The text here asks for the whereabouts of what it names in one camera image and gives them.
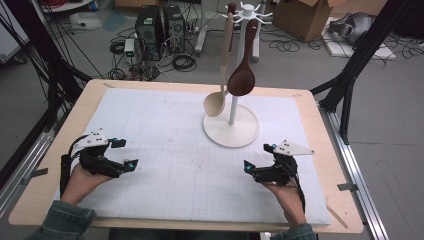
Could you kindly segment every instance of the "table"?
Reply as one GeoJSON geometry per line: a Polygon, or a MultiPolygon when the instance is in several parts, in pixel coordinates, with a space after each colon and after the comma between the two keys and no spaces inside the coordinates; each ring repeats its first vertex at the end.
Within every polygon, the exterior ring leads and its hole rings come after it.
{"type": "MultiPolygon", "coordinates": [[[[108,88],[210,93],[218,89],[218,86],[113,80],[90,81],[39,166],[39,169],[48,168],[49,173],[31,180],[9,217],[11,224],[40,225],[42,223],[59,183],[60,156],[68,151],[69,146],[77,137],[81,136],[102,99],[103,93],[108,88]]],[[[296,101],[308,144],[312,149],[316,150],[313,159],[331,217],[330,225],[314,226],[314,231],[317,233],[362,232],[363,224],[351,193],[349,191],[340,191],[337,187],[338,184],[345,183],[346,180],[312,94],[307,90],[274,88],[255,88],[251,94],[287,97],[296,101]]],[[[283,224],[122,218],[96,218],[91,226],[258,232],[277,232],[288,228],[287,225],[283,224]]]]}

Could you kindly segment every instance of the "person's left hand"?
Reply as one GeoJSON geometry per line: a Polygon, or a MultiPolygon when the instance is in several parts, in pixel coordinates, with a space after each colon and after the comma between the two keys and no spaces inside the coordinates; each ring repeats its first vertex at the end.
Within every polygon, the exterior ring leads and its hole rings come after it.
{"type": "Polygon", "coordinates": [[[101,174],[93,175],[78,163],[72,170],[68,185],[60,200],[76,206],[97,186],[110,179],[112,178],[101,174]]]}

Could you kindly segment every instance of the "gray floor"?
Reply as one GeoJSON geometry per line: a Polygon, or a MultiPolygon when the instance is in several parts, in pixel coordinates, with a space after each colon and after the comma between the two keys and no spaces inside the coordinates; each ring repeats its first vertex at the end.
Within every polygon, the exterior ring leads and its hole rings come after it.
{"type": "MultiPolygon", "coordinates": [[[[110,39],[134,25],[129,13],[104,7],[98,12],[103,27],[73,38],[101,73],[111,68],[110,39]]],[[[209,25],[221,28],[221,20],[209,25]]],[[[97,75],[72,43],[65,38],[76,66],[97,75]]],[[[217,84],[219,59],[212,42],[220,47],[221,33],[210,32],[205,52],[195,57],[198,67],[190,73],[168,72],[172,82],[217,84]]],[[[260,61],[252,64],[258,87],[312,89],[340,73],[348,59],[330,57],[327,50],[311,50],[300,44],[298,52],[280,52],[260,45],[260,61]]],[[[231,55],[235,69],[236,54],[231,55]]],[[[371,196],[390,239],[422,239],[424,236],[424,56],[395,61],[371,61],[355,85],[349,139],[371,196]]],[[[0,67],[0,167],[10,158],[46,109],[42,89],[30,64],[0,67]]],[[[156,81],[169,81],[160,75],[156,81]]],[[[321,100],[325,94],[316,96],[321,100]]],[[[0,221],[0,239],[21,239],[34,227],[11,226],[6,214],[0,221]]],[[[105,229],[89,229],[89,239],[106,239],[105,229]]],[[[320,239],[372,239],[368,230],[359,235],[320,234],[320,239]]]]}

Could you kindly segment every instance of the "box flap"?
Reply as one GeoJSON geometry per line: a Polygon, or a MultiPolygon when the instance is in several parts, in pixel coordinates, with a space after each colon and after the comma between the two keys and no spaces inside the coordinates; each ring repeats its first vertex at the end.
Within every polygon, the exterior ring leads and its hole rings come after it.
{"type": "Polygon", "coordinates": [[[346,0],[327,0],[329,7],[334,7],[343,3],[346,3],[346,0]]]}
{"type": "Polygon", "coordinates": [[[318,0],[299,0],[299,2],[303,2],[304,4],[309,5],[309,6],[314,6],[315,3],[318,2],[318,0]]]}

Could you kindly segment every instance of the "round white base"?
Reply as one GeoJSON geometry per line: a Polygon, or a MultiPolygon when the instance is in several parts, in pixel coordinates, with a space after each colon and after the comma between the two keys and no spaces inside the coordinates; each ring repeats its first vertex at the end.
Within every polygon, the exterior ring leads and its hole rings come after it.
{"type": "Polygon", "coordinates": [[[209,138],[215,143],[229,148],[240,148],[255,141],[259,134],[259,121],[248,108],[238,105],[234,125],[230,125],[231,105],[226,105],[224,111],[216,116],[205,114],[203,128],[209,138]]]}

